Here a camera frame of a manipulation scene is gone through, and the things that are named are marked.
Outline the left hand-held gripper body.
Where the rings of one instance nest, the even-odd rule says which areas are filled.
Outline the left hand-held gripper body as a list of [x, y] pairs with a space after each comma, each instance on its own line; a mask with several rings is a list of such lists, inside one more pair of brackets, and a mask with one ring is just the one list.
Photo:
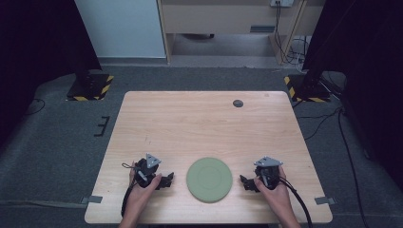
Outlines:
[[155, 178], [155, 173], [161, 162], [160, 159], [146, 153], [144, 158], [135, 163], [135, 181], [142, 188], [146, 188]]

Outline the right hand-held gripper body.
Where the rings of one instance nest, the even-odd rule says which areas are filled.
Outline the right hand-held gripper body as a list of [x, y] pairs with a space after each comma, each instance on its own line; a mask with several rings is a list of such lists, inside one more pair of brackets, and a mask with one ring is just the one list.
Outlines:
[[283, 165], [282, 161], [264, 156], [254, 162], [256, 166], [255, 174], [269, 190], [274, 190], [279, 184], [279, 167]]

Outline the green round plate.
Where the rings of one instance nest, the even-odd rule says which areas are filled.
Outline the green round plate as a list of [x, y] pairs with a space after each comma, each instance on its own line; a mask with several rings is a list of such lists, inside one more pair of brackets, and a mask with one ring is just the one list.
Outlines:
[[223, 161], [216, 158], [202, 158], [189, 167], [186, 185], [195, 199], [215, 203], [230, 192], [233, 177], [231, 170]]

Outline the person's left hand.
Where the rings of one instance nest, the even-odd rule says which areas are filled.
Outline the person's left hand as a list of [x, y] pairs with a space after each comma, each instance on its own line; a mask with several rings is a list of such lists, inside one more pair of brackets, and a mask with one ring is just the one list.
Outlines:
[[158, 174], [146, 188], [142, 188], [139, 185], [132, 188], [125, 207], [126, 216], [132, 220], [137, 220], [140, 217], [153, 192], [158, 187], [161, 178], [162, 174]]

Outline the person's right hand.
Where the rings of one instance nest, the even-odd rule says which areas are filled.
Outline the person's right hand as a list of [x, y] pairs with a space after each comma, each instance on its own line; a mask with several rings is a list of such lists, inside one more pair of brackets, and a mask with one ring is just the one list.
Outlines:
[[290, 221], [295, 217], [289, 192], [283, 183], [279, 183], [274, 190], [268, 189], [259, 178], [255, 178], [254, 183], [281, 223]]

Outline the black striped stand base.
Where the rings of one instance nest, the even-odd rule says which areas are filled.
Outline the black striped stand base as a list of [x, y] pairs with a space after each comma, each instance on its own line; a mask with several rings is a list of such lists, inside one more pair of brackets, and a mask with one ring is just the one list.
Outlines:
[[72, 57], [70, 66], [76, 78], [67, 98], [70, 101], [102, 100], [114, 77], [102, 71], [100, 66], [89, 65], [81, 57]]
[[323, 68], [310, 66], [304, 69], [297, 67], [298, 74], [289, 74], [284, 77], [289, 95], [293, 102], [329, 102], [330, 92], [321, 83]]

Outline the black curtain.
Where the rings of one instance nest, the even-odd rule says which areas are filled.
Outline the black curtain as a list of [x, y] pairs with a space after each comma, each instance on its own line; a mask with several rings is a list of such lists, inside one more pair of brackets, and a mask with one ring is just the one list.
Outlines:
[[72, 57], [100, 66], [75, 0], [0, 0], [0, 147]]
[[346, 76], [356, 133], [403, 191], [403, 0], [325, 0], [304, 68]]

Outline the white cabinet panel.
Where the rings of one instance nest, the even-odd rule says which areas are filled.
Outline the white cabinet panel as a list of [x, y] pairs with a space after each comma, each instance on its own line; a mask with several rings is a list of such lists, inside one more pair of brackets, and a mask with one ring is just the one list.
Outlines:
[[157, 0], [75, 0], [101, 58], [164, 58]]

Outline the light wooden desk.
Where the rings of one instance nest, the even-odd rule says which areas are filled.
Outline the light wooden desk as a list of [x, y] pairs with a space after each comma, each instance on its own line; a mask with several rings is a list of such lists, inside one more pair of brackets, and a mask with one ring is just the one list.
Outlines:
[[271, 0], [157, 0], [166, 57], [177, 34], [267, 34], [279, 64], [292, 41], [311, 36], [326, 0], [294, 0], [273, 8]]

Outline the grey power strip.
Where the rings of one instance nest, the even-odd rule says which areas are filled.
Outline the grey power strip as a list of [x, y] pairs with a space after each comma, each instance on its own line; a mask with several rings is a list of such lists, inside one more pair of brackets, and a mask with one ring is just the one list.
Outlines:
[[294, 0], [271, 0], [270, 6], [273, 8], [291, 8], [294, 4]]

